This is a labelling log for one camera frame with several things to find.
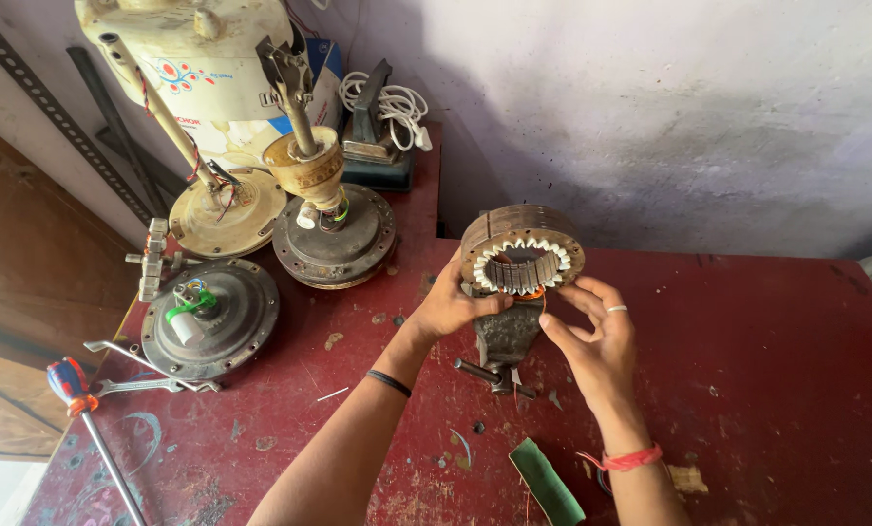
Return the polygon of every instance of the black wristband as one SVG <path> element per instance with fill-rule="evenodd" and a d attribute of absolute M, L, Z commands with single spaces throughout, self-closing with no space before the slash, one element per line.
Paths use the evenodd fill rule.
<path fill-rule="evenodd" d="M 378 380 L 381 380 L 382 382 L 384 382 L 384 384 L 387 384 L 388 386 L 403 393 L 403 396 L 405 396 L 407 398 L 410 398 L 410 395 L 413 394 L 413 391 L 408 389 L 407 386 L 405 386 L 404 384 L 391 378 L 390 376 L 385 375 L 384 373 L 378 373 L 377 371 L 374 371 L 373 369 L 371 369 L 370 371 L 368 371 L 368 374 L 366 376 L 370 376 L 372 378 L 377 378 Z"/>

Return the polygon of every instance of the red thread bracelet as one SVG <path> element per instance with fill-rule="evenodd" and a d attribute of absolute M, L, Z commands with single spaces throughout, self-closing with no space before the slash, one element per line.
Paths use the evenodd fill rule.
<path fill-rule="evenodd" d="M 660 445 L 655 442 L 654 446 L 650 449 L 621 455 L 620 457 L 609 457 L 605 452 L 603 452 L 601 462 L 595 460 L 595 458 L 593 458 L 589 453 L 579 451 L 577 454 L 580 457 L 591 460 L 592 463 L 595 464 L 595 467 L 602 471 L 630 471 L 638 466 L 652 464 L 657 460 L 660 460 L 663 456 L 663 450 Z"/>

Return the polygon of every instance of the hand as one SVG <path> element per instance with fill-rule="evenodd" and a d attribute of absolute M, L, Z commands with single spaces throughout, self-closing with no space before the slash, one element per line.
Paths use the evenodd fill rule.
<path fill-rule="evenodd" d="M 591 333 L 564 324 L 549 314 L 540 316 L 540 327 L 566 355 L 575 384 L 586 397 L 588 408 L 598 415 L 606 405 L 633 404 L 631 374 L 634 370 L 634 326 L 628 311 L 608 309 L 623 305 L 616 288 L 587 276 L 557 288 L 573 307 L 588 315 L 595 326 Z"/>
<path fill-rule="evenodd" d="M 459 330 L 476 317 L 497 315 L 513 304 L 513 298 L 504 293 L 475 299 L 467 296 L 459 284 L 462 282 L 461 247 L 439 273 L 430 293 L 407 322 L 413 322 L 435 339 Z"/>

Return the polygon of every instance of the workbench surface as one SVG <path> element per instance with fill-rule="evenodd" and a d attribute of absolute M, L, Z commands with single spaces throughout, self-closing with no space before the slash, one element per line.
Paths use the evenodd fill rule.
<path fill-rule="evenodd" d="M 386 271 L 317 290 L 290 278 L 268 246 L 249 258 L 278 281 L 280 319 L 224 391 L 101 399 L 95 423 L 148 524 L 244 524 L 349 391 L 316 399 L 353 388 L 419 305 L 458 246 L 435 239 L 440 132 L 430 127 L 436 147 L 418 153 L 413 192 L 384 194 L 399 229 Z M 668 464 L 695 468 L 705 487 L 690 481 L 680 493 L 695 524 L 872 524 L 872 286 L 855 262 L 587 249 L 583 273 L 617 286 L 629 306 L 652 436 Z M 550 312 L 583 323 L 555 296 Z M 125 347 L 145 311 L 131 307 Z M 474 343 L 466 328 L 433 347 L 368 521 L 524 524 L 527 491 L 507 455 L 531 437 L 586 524 L 617 524 L 594 467 L 575 454 L 600 455 L 602 440 L 559 349 L 537 339 L 519 372 L 538 397 L 515 402 L 453 370 L 456 357 L 477 362 Z M 111 353 L 96 378 L 143 372 Z M 536 501 L 530 508 L 530 523 L 545 523 Z M 129 523 L 88 430 L 72 422 L 22 524 Z"/>

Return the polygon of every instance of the forearm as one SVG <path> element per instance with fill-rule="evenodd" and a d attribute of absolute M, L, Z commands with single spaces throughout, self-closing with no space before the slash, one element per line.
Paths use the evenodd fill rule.
<path fill-rule="evenodd" d="M 599 404 L 595 418 L 599 421 L 609 457 L 620 457 L 654 446 L 633 400 L 624 397 Z M 608 475 L 621 524 L 689 524 L 662 461 L 626 472 L 609 471 Z"/>
<path fill-rule="evenodd" d="M 408 320 L 372 369 L 412 389 L 434 342 Z M 249 524 L 361 524 L 406 403 L 383 382 L 361 380 L 277 479 Z"/>

